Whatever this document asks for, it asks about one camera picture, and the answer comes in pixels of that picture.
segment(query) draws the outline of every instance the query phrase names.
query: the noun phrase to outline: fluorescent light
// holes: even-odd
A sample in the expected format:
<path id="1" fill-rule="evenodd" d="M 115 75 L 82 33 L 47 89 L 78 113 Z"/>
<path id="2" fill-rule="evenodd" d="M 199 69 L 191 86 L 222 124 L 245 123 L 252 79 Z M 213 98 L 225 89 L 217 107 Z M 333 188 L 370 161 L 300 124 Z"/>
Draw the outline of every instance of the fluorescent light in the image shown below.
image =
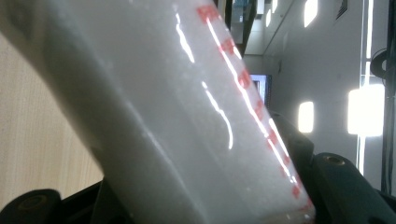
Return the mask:
<path id="1" fill-rule="evenodd" d="M 258 0 L 257 1 L 257 14 L 264 14 L 264 8 L 265 8 L 265 0 Z"/>
<path id="2" fill-rule="evenodd" d="M 276 8 L 277 8 L 277 0 L 273 0 L 273 3 L 272 3 L 272 12 L 273 13 L 275 13 Z"/>
<path id="3" fill-rule="evenodd" d="M 347 131 L 379 136 L 384 126 L 384 85 L 363 86 L 348 95 Z"/>
<path id="4" fill-rule="evenodd" d="M 265 25 L 268 27 L 271 22 L 271 9 L 268 10 L 267 16 L 265 17 Z"/>
<path id="5" fill-rule="evenodd" d="M 318 0 L 306 0 L 304 8 L 304 27 L 318 15 Z"/>
<path id="6" fill-rule="evenodd" d="M 312 133 L 314 130 L 314 103 L 305 102 L 300 104 L 298 130 L 302 133 Z"/>

